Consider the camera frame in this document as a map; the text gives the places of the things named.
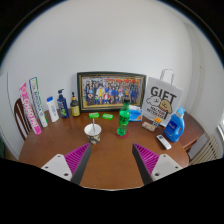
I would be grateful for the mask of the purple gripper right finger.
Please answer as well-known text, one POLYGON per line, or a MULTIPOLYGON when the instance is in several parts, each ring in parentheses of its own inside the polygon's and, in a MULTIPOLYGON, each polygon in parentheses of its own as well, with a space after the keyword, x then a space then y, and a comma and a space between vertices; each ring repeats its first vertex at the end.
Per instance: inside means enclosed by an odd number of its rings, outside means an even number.
POLYGON ((132 153, 144 185, 182 169, 168 154, 158 155, 137 143, 133 144, 132 153))

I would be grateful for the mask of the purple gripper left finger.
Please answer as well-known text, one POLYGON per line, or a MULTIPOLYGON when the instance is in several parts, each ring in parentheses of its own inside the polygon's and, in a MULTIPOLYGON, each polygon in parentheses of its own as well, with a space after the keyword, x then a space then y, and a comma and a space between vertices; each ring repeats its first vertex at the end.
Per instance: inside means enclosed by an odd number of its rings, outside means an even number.
POLYGON ((90 155, 91 144, 87 143, 66 155, 56 154, 42 169, 79 185, 90 155))

